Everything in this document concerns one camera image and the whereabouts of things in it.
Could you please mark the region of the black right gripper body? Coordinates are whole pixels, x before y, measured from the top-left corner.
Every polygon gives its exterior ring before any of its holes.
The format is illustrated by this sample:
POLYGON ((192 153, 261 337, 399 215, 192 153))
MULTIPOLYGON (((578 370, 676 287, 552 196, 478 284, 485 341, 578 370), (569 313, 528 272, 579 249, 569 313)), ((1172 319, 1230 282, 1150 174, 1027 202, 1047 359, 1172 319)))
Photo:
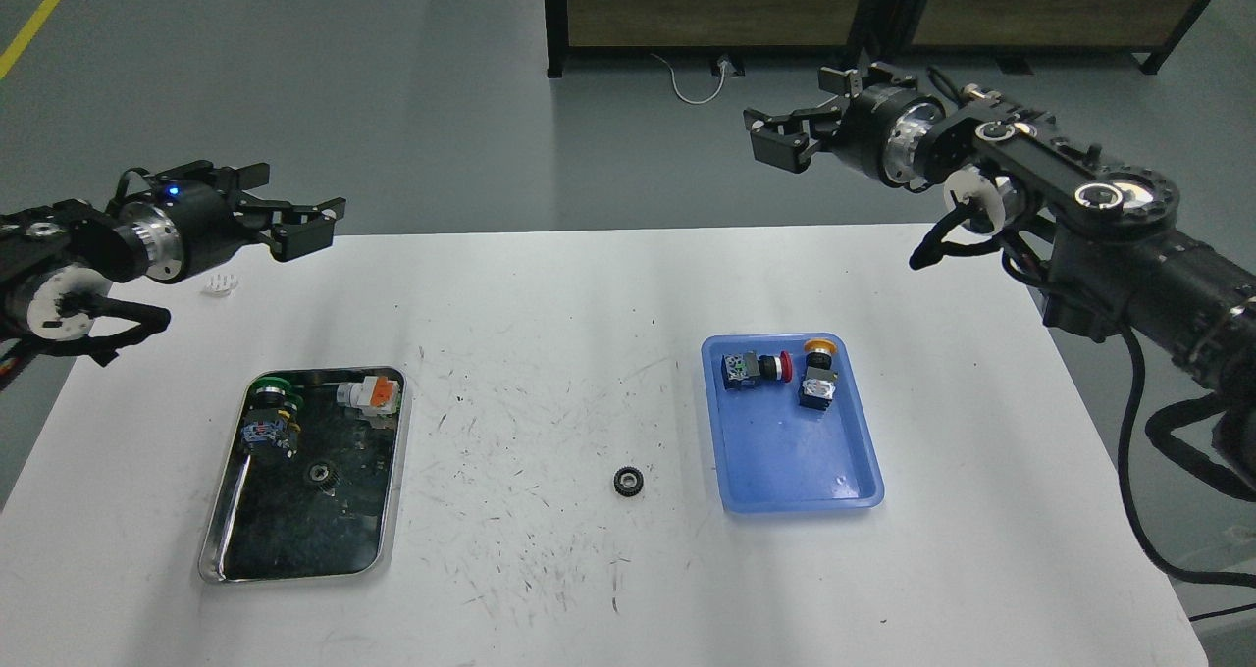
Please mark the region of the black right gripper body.
POLYGON ((923 187, 922 141, 946 117, 937 95, 874 90, 844 108, 833 153, 847 166, 892 188, 923 187))

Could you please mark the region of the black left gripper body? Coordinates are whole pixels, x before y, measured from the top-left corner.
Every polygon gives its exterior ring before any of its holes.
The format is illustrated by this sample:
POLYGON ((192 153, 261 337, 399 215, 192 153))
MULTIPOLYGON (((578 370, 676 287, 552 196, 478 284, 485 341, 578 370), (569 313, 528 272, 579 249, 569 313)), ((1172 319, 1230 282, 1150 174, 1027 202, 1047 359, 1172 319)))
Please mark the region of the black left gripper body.
MULTIPOLYGON (((193 162, 210 162, 197 160, 193 162)), ((149 278, 182 283, 224 263, 240 247, 261 245, 268 217, 247 190, 232 202, 191 198, 193 162, 153 172, 129 168, 116 187, 117 283, 149 278)))

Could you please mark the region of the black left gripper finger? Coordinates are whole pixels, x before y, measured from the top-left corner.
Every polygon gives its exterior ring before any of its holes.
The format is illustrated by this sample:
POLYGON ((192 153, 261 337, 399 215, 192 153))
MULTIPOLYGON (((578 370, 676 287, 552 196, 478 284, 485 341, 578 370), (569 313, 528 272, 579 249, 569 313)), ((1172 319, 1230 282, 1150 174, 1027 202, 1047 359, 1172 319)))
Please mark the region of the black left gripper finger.
POLYGON ((266 224, 259 232, 259 241, 269 247, 278 263, 290 263, 332 247, 334 229, 345 215, 345 205, 342 197, 319 205, 265 201, 261 209, 266 224))
POLYGON ((270 176, 271 166, 268 162, 242 167, 193 162, 191 198, 197 202, 232 202, 250 188, 264 187, 270 176))

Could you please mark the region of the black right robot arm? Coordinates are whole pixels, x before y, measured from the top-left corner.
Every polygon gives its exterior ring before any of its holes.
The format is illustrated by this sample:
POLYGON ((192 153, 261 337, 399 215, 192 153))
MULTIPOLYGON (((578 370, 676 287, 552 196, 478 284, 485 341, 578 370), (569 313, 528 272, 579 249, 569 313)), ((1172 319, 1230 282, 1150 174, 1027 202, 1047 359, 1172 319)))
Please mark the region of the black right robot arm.
POLYGON ((955 85, 934 67, 924 77, 928 89, 883 62, 824 67, 828 100, 782 116, 744 112, 754 156, 799 175, 828 153, 889 188, 941 187, 947 212, 912 269, 996 254, 1010 278, 1040 291, 1045 327, 1120 337, 1133 381, 1117 471, 1135 541, 1176 582, 1252 588, 1250 573, 1166 559, 1135 511, 1129 465, 1145 337, 1205 391, 1154 412, 1148 442, 1206 487, 1253 501, 1253 274, 1178 229, 1179 188, 1161 172, 1069 138, 1053 113, 991 87, 955 85))

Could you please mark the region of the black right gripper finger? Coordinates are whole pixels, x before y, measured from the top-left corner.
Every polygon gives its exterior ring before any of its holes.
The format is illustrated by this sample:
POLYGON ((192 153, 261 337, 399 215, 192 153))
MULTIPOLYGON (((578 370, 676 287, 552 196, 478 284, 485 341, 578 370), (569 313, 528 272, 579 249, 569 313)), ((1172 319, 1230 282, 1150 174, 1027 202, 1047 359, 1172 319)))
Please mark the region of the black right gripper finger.
POLYGON ((873 62, 865 68, 850 69, 820 67, 816 69, 816 80, 821 93, 830 94, 828 100, 819 104, 821 109, 845 108, 860 95, 874 90, 918 90, 916 74, 887 62, 873 62))
POLYGON ((789 175, 803 175, 811 166, 813 157, 833 152, 844 112, 836 103, 803 108, 785 116, 745 109, 742 122, 749 132, 751 155, 762 165, 789 175))

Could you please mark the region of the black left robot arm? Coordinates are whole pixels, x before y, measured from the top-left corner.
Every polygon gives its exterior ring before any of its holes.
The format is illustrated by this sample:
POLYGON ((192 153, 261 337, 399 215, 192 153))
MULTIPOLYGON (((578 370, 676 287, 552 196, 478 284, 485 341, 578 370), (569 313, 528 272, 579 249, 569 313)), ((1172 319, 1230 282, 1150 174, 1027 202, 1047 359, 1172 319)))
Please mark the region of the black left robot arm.
POLYGON ((260 198, 266 163, 197 160, 127 168, 103 209, 82 198, 3 216, 3 383, 39 357, 109 364, 170 327, 170 310, 111 296, 117 283, 183 283, 263 245, 279 263, 332 246, 345 198, 296 205, 260 198))

